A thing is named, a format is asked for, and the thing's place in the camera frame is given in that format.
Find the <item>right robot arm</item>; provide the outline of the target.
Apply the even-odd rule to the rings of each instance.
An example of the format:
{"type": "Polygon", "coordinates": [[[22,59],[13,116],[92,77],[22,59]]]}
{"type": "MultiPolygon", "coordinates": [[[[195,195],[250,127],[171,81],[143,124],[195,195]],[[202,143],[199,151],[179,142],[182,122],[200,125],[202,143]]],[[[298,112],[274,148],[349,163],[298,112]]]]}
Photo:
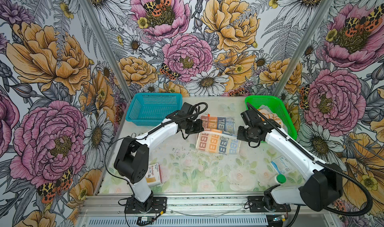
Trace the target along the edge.
{"type": "Polygon", "coordinates": [[[363,216],[373,207],[373,197],[363,184],[342,172],[337,164],[328,164],[316,157],[291,138],[275,121],[266,118],[250,103],[241,113],[244,126],[238,128],[238,140],[257,148],[261,142],[274,147],[302,175],[300,187],[283,187],[277,184],[264,192],[263,206],[274,211],[279,205],[307,206],[315,212],[322,210],[343,216],[363,216]],[[356,212],[342,212],[330,205],[343,196],[343,179],[356,185],[365,195],[365,206],[356,212]]]}

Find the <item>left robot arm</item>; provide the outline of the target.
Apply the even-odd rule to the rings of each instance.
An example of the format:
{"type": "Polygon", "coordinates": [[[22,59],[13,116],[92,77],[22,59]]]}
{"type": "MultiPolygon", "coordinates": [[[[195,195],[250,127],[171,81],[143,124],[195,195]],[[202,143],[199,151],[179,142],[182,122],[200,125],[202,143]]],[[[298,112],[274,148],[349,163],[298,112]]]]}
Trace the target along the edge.
{"type": "Polygon", "coordinates": [[[153,208],[154,194],[145,178],[151,150],[179,132],[186,135],[203,132],[203,121],[198,116],[207,109],[208,104],[205,102],[195,105],[185,102],[180,110],[168,114],[150,131],[135,138],[126,137],[122,140],[114,168],[128,182],[133,192],[131,202],[135,209],[147,213],[153,208]]]}

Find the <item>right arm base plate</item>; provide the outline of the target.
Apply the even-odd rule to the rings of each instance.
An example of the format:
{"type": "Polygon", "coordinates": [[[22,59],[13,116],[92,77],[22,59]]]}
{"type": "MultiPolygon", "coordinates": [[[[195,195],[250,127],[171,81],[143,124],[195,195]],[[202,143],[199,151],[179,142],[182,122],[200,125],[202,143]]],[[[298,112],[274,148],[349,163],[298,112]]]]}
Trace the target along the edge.
{"type": "Polygon", "coordinates": [[[251,213],[282,213],[291,212],[291,207],[287,204],[280,205],[274,200],[265,196],[248,196],[247,205],[251,213]]]}

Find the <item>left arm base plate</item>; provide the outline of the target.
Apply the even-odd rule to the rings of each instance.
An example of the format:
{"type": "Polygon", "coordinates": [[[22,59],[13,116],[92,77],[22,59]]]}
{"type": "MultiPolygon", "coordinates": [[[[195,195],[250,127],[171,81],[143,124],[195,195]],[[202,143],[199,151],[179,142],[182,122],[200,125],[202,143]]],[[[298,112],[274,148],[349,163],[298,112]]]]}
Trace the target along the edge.
{"type": "Polygon", "coordinates": [[[167,209],[166,197],[149,197],[144,203],[138,201],[136,198],[129,198],[128,203],[125,204],[125,214],[159,214],[165,213],[167,209]]]}

